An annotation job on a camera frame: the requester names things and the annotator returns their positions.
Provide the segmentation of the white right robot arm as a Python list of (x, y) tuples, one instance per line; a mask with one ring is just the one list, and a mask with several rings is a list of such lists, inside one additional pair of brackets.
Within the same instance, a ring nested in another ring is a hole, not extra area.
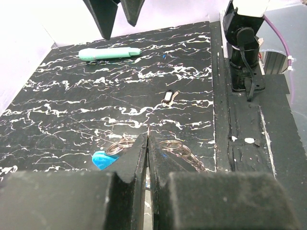
[[(91, 13), (101, 36), (111, 38), (118, 4), (121, 4), (126, 19), (130, 25), (136, 26), (143, 0), (85, 0), (86, 7)], [(238, 9), (238, 14), (248, 17), (262, 18), (269, 2), (267, 0), (232, 0), (231, 4)]]

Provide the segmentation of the blue key tag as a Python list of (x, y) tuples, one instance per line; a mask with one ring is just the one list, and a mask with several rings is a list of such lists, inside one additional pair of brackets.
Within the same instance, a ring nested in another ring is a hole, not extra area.
[(96, 151), (92, 156), (93, 164), (100, 170), (103, 170), (114, 163), (119, 156), (106, 154), (105, 151)]

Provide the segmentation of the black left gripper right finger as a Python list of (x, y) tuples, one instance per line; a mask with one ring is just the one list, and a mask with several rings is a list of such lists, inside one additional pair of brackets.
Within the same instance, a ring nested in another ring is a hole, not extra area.
[(148, 139), (156, 230), (299, 230), (281, 184), (261, 172), (189, 172)]

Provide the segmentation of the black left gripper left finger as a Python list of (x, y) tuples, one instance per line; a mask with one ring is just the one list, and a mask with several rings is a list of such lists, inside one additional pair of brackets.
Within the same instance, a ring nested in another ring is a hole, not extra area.
[(0, 184), (3, 230), (141, 230), (147, 136), (102, 171), (15, 172)]

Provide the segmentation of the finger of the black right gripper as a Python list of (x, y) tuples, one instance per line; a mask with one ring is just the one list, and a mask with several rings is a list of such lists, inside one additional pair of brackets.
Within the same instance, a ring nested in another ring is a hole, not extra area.
[(121, 0), (126, 19), (131, 26), (136, 26), (145, 0)]
[(111, 38), (119, 0), (83, 0), (92, 15), (101, 36)]

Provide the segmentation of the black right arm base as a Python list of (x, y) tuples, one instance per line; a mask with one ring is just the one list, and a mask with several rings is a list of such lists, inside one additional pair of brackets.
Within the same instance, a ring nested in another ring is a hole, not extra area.
[(259, 67), (260, 43), (257, 32), (264, 22), (262, 18), (238, 14), (238, 9), (229, 2), (223, 17), (226, 41), (231, 47), (229, 59), (232, 89), (245, 91), (247, 101), (251, 102), (255, 91), (265, 89), (262, 77), (257, 73)]

